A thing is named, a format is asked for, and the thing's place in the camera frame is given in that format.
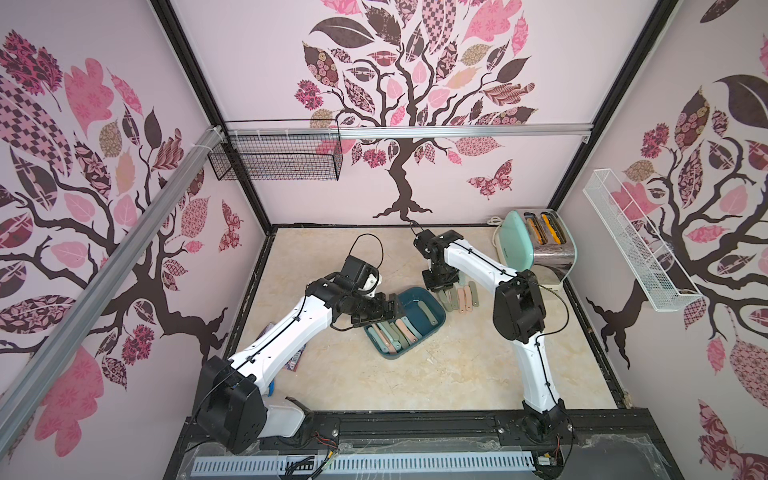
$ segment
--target black wire basket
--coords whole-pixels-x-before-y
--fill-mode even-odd
[[[246,175],[251,180],[338,180],[342,164],[338,124],[331,120],[308,122],[310,127],[320,126],[316,133],[296,127],[281,133],[275,128],[256,130],[256,133],[251,129],[247,134],[230,131],[231,146],[240,155]],[[237,180],[231,154],[227,153],[225,144],[218,144],[208,154],[219,180]]]

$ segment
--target black frame edge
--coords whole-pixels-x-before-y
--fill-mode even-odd
[[[173,6],[170,4],[170,0],[149,0],[149,2],[157,16],[157,20],[165,31],[165,35],[167,36],[171,47],[173,47],[174,52],[179,59],[179,63],[181,63],[181,67],[184,69],[184,73],[187,75],[187,79],[189,80],[208,121],[213,126],[221,127],[224,136],[227,138],[227,142],[224,143],[224,150],[228,153],[230,163],[233,165],[240,186],[243,188],[246,199],[248,199],[248,203],[256,214],[256,218],[258,219],[262,230],[266,234],[272,233],[272,224],[269,217],[266,215],[264,205],[261,203],[261,199],[250,179],[245,174],[243,159],[230,142],[227,125],[221,116],[221,111],[216,104],[213,92],[208,87],[208,83],[205,80],[200,64],[197,63],[197,59],[192,52],[192,47],[187,40],[187,36],[184,34],[184,30],[181,27],[181,23],[176,16]]]
[[[552,199],[549,200],[548,208],[557,210],[565,200],[568,191],[573,187],[576,182],[581,169],[587,163],[587,159],[594,150],[594,147],[598,144],[602,134],[605,132],[608,123],[611,121],[616,109],[618,108],[624,95],[627,93],[632,81],[640,70],[640,67],[648,56],[650,50],[654,47],[656,40],[664,30],[664,26],[667,24],[672,11],[677,5],[679,0],[658,0],[654,6],[654,10],[650,13],[647,22],[643,26],[643,30],[640,36],[621,66],[619,75],[611,85],[611,89],[608,91],[603,104],[600,106],[597,115],[595,115],[592,132],[589,135],[589,141],[579,145],[576,150],[571,164],[568,165],[568,169],[565,171],[560,180],[558,188],[554,191]]]
[[[616,376],[616,372],[614,372],[613,367],[611,367],[611,363],[608,362],[608,358],[605,356],[605,352],[603,351],[603,347],[600,344],[600,340],[594,334],[594,329],[592,328],[592,324],[589,321],[589,317],[587,317],[587,313],[584,311],[584,307],[581,306],[578,295],[576,294],[576,291],[571,285],[571,281],[569,279],[563,280],[563,289],[565,290],[565,294],[568,296],[568,300],[571,301],[574,313],[576,313],[576,318],[578,319],[579,325],[581,325],[581,330],[584,332],[584,337],[586,337],[587,343],[589,343],[589,347],[592,349],[592,355],[594,356],[595,361],[598,363],[600,371],[603,373],[603,380],[608,386],[608,390],[611,391],[611,396],[614,397],[616,408],[626,409],[627,397],[624,394],[624,389],[621,388],[621,383]]]

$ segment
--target beige marble floor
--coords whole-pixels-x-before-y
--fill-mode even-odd
[[[496,258],[492,228],[456,230]],[[250,345],[268,322],[282,319],[306,284],[340,270],[355,237],[365,232],[384,244],[378,291],[400,293],[423,286],[426,260],[412,245],[408,228],[280,229],[238,348]],[[361,238],[353,254],[373,265],[381,255],[371,237]],[[361,329],[326,329],[309,341],[296,372],[280,371],[276,391],[316,410],[520,409],[523,390],[512,345],[493,326],[493,295],[479,290],[480,307],[464,315],[449,313],[438,332],[395,360],[382,358]],[[554,295],[543,294],[546,330],[558,329],[565,309]],[[342,316],[337,324],[349,325],[349,317]],[[546,341],[555,385],[568,408],[615,408],[572,311],[568,328]]]

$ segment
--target black cable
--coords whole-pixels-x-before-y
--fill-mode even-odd
[[[378,269],[380,266],[382,266],[382,263],[384,263],[384,244],[382,243],[382,240],[380,238],[378,238],[376,235],[374,235],[373,233],[361,233],[360,235],[358,235],[357,238],[355,239],[354,243],[352,244],[352,246],[349,248],[349,253],[346,254],[346,255],[347,256],[352,255],[352,250],[355,248],[355,245],[357,244],[357,240],[360,240],[360,237],[364,237],[366,235],[371,236],[371,237],[377,239],[379,241],[379,246],[382,249],[382,261],[380,261],[379,262],[379,266],[376,267],[376,269]]]

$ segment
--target tree wall mural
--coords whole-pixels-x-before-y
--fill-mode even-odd
[[[184,149],[182,133],[175,129],[163,139],[154,109],[147,113],[129,84],[93,58],[85,60],[85,70],[73,66],[62,74],[51,54],[12,31],[0,49],[0,65],[15,81],[0,76],[0,138],[21,187],[6,187],[15,184],[9,177],[0,185],[0,329],[13,334],[0,339],[0,355],[31,355],[47,336],[35,342],[28,336],[50,332],[75,298],[41,296],[41,284],[28,281],[28,275],[37,271],[48,280],[70,283],[74,289],[69,291],[84,289],[149,207],[151,186],[166,184],[164,176],[178,167]],[[62,104],[82,129],[71,137],[31,96],[61,92],[62,79]],[[91,124],[101,124],[98,139],[88,137]],[[12,175],[12,169],[6,171]],[[180,291],[178,277],[189,273],[183,265],[187,256],[203,248],[220,255],[241,245],[243,221],[223,200],[227,229],[220,233],[218,250],[200,241],[210,199],[200,195],[204,180],[201,170],[134,265],[127,288],[88,333],[100,340],[96,353],[81,347],[42,402],[35,439],[56,434],[57,455],[67,455],[79,443],[78,420],[96,413],[103,379],[127,390],[131,366],[149,358],[162,336],[194,337],[201,362],[227,338],[218,333],[226,308],[204,319],[169,306],[169,296]],[[25,299],[6,303],[17,293]],[[127,318],[134,314],[131,322],[138,324],[129,326]]]
[[[343,16],[322,20],[303,42],[313,78],[299,83],[295,97],[313,111],[313,126],[327,127],[331,119],[342,127],[524,124],[536,111],[518,105],[535,87],[518,78],[530,58],[519,55],[528,39],[521,0],[323,3]],[[319,34],[335,47],[314,46]],[[362,159],[388,167],[395,181],[397,199],[374,217],[398,214],[404,221],[432,212],[413,198],[409,160],[461,164],[498,147],[491,137],[343,141],[352,165]],[[493,177],[467,181],[486,197],[509,190],[511,162]]]

